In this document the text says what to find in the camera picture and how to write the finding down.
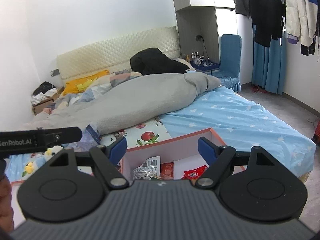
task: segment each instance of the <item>blue bed sheet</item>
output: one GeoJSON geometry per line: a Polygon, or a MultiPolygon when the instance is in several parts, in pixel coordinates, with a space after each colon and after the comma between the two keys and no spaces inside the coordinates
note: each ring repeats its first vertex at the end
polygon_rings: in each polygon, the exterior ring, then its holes
{"type": "Polygon", "coordinates": [[[204,93],[160,119],[172,137],[213,127],[227,145],[238,151],[261,146],[296,176],[313,168],[316,145],[309,138],[226,87],[204,93]]]}

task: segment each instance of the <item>curtain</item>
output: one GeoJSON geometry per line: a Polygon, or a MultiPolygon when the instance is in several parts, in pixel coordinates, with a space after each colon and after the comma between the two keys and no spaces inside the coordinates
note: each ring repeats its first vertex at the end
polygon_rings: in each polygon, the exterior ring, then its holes
{"type": "MultiPolygon", "coordinates": [[[[252,29],[254,36],[255,25],[252,26],[252,29]]],[[[261,86],[268,92],[282,95],[286,63],[285,38],[278,38],[277,41],[271,40],[269,48],[253,42],[251,83],[261,86]]]]}

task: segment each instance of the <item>pink box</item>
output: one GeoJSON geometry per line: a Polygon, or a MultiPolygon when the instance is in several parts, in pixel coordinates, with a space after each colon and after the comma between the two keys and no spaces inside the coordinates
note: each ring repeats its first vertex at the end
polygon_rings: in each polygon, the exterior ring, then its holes
{"type": "Polygon", "coordinates": [[[208,165],[198,152],[198,139],[203,136],[215,145],[225,145],[213,128],[171,138],[158,143],[130,148],[121,161],[121,173],[132,182],[132,171],[146,159],[160,156],[161,163],[174,162],[174,179],[181,179],[183,172],[208,165]]]}

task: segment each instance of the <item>chair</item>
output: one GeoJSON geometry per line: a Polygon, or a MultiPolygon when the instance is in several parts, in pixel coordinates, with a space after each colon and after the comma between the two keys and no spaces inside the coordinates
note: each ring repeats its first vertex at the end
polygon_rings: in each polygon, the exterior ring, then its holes
{"type": "Polygon", "coordinates": [[[221,80],[221,84],[231,88],[234,92],[240,92],[240,57],[241,37],[234,34],[223,34],[221,37],[220,70],[213,72],[221,80]]]}

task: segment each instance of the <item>plug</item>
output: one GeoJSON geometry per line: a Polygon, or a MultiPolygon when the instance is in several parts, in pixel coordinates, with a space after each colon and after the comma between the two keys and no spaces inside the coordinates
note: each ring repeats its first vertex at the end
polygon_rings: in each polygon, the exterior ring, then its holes
{"type": "Polygon", "coordinates": [[[203,39],[201,35],[196,35],[196,41],[201,41],[201,39],[203,39]]]}

